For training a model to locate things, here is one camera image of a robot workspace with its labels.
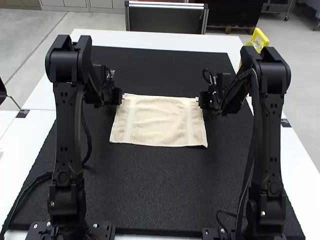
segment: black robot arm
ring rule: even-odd
[[[281,113],[284,96],[291,81],[291,71],[273,47],[265,47],[261,54],[252,46],[241,51],[242,66],[235,79],[229,73],[212,76],[203,72],[209,82],[208,91],[199,95],[199,106],[212,114],[235,114],[246,96],[252,96],[254,126],[248,162],[242,183],[235,233],[230,239],[241,239],[242,212],[246,204],[248,225],[245,239],[281,236],[286,219],[286,193],[281,176],[280,140]]]
[[[91,48],[90,36],[73,44],[69,35],[59,35],[45,57],[56,104],[56,156],[48,197],[53,239],[82,240],[88,230],[80,152],[83,100],[95,107],[122,103],[112,72],[93,66]]]

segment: black rubber mat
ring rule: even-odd
[[[123,92],[140,95],[195,97],[207,89],[205,67],[234,76],[226,53],[94,47],[92,60],[116,70],[116,85]],[[204,115],[207,149],[111,144],[115,108],[107,112],[85,105],[84,114],[93,145],[84,170],[88,219],[111,221],[123,232],[199,233],[218,226],[218,209],[236,211],[252,134],[253,116],[246,102],[235,115]],[[24,187],[53,169],[55,144],[54,124]],[[86,150],[82,131],[82,156]],[[48,186],[43,183],[32,192],[11,228],[28,229],[34,221],[48,220]],[[234,224],[232,218],[222,221]],[[305,239],[290,202],[285,234],[288,239]]]

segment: yellow handle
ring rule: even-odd
[[[255,48],[255,50],[258,52],[258,54],[261,53],[261,50],[264,47],[268,47],[269,46],[269,39],[267,38],[267,36],[261,31],[260,28],[256,27],[254,29],[251,41],[249,41],[246,46],[253,46]]]
[[[260,44],[261,48],[263,49],[264,47],[268,47],[269,46],[269,39],[267,38],[267,36],[261,31],[260,28],[256,27],[252,38],[251,38],[251,42],[256,42],[257,37],[259,37],[261,39],[261,41],[258,41],[258,43]]]

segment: metal frame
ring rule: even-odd
[[[207,3],[185,3],[185,2],[151,2],[151,1],[125,1],[124,2],[124,16],[125,16],[125,30],[130,31],[130,7],[135,8],[167,8],[167,9],[203,9],[203,20],[201,27],[201,34],[206,33],[207,22],[209,16],[209,7]]]

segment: towel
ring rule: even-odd
[[[208,147],[203,113],[195,98],[128,93],[117,106],[110,142]]]

